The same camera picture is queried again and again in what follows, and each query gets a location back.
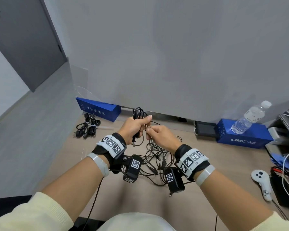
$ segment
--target water bottle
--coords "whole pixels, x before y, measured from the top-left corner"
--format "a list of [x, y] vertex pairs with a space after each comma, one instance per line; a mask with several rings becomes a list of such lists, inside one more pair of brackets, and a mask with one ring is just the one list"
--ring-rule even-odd
[[269, 101], [265, 100], [260, 105], [251, 107], [244, 114], [244, 117], [240, 118], [232, 125], [232, 131], [238, 135], [243, 134], [253, 123], [258, 122], [264, 117], [266, 109], [270, 108], [271, 105], [272, 104]]

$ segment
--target person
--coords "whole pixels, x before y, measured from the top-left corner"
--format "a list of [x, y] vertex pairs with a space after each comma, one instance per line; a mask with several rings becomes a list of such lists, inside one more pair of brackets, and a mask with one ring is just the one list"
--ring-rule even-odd
[[[146, 139], [175, 154], [182, 143], [165, 126], [151, 126], [152, 116], [134, 120], [128, 118], [117, 132], [126, 145], [146, 128]], [[104, 155], [99, 157], [110, 166]], [[193, 176], [196, 180], [202, 171]], [[17, 206], [0, 217], [0, 230], [69, 230], [92, 198], [103, 178], [94, 160], [86, 157], [62, 176], [37, 192], [28, 203]], [[230, 231], [289, 230], [289, 221], [283, 220], [237, 184], [214, 170], [200, 189]], [[106, 221], [100, 230], [174, 230], [161, 217], [128, 213]]]

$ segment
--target pale yellow sleeve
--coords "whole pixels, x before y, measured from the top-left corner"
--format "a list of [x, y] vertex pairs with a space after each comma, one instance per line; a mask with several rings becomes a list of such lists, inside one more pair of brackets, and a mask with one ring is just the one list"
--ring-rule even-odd
[[73, 225], [67, 212], [41, 192], [37, 192], [28, 203], [0, 217], [0, 231], [68, 231]]
[[283, 220], [276, 212], [273, 212], [264, 222], [251, 231], [289, 231], [289, 221]]

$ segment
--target game controller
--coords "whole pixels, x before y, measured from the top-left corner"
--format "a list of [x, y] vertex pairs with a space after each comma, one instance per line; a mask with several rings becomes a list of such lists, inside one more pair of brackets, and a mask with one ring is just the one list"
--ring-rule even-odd
[[251, 178], [255, 181], [258, 182], [259, 185], [261, 186], [262, 190], [262, 196], [264, 200], [271, 202], [272, 197], [271, 197], [271, 184], [270, 184], [270, 177], [266, 173], [266, 171], [263, 170], [254, 170], [251, 172]]

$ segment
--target blue box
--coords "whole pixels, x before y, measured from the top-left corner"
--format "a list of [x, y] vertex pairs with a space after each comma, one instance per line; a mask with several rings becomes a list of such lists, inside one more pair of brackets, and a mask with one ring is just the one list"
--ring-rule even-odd
[[237, 145], [242, 147], [262, 148], [273, 141], [265, 125], [254, 123], [243, 134], [238, 135], [231, 130], [236, 120], [221, 119], [216, 125], [219, 132], [218, 143]]
[[121, 113], [121, 106], [99, 101], [76, 98], [81, 110], [114, 122]]

